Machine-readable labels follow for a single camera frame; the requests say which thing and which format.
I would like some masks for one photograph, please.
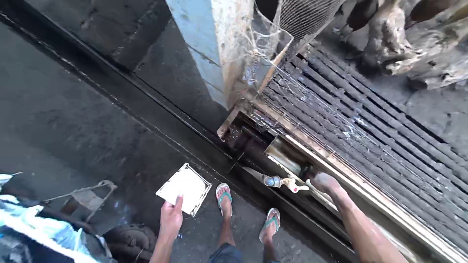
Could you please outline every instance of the blue cloth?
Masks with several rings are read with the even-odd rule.
[[[242,253],[233,245],[224,243],[210,256],[208,263],[242,263]],[[280,263],[269,260],[268,263]]]

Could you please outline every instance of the green flip-flop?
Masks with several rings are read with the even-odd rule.
[[[218,194],[219,190],[223,187],[227,187],[229,189],[229,192],[231,191],[227,183],[220,183],[218,187],[216,187],[215,194]],[[227,197],[231,201],[231,216],[233,216],[233,209],[232,209],[233,198],[231,197],[231,194],[229,192],[228,191],[224,192],[218,199],[218,207],[221,210],[221,215],[223,215],[223,210],[221,209],[221,202],[223,201],[224,197]]]
[[[273,216],[272,218],[268,219],[268,217],[270,216],[270,214],[272,212],[275,212],[276,216]],[[274,234],[276,234],[278,232],[279,225],[280,225],[280,222],[281,222],[281,216],[279,215],[279,211],[276,208],[271,208],[268,211],[268,214],[266,215],[265,224],[263,225],[263,228],[262,228],[262,230],[260,230],[260,234],[258,235],[258,239],[260,240],[260,242],[262,241],[262,233],[264,232],[266,227],[269,226],[272,222],[275,223],[276,231],[275,231]]]

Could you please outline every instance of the dark stained floor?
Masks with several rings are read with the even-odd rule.
[[[214,187],[197,216],[184,219],[172,262],[206,262],[220,228],[214,197],[219,183],[216,172],[205,169],[180,145],[149,130],[3,24],[0,35],[0,172],[23,172],[7,188],[40,200],[109,179],[119,188],[94,217],[98,230],[105,232],[118,223],[144,223],[157,232],[162,200],[154,193],[188,162]],[[159,128],[167,128],[170,121],[161,120]],[[173,131],[169,137],[183,132]],[[235,240],[245,262],[260,262],[263,249],[258,232],[265,213],[236,193],[233,198]],[[331,262],[331,254],[325,261],[320,251],[283,228],[274,242],[284,263]]]

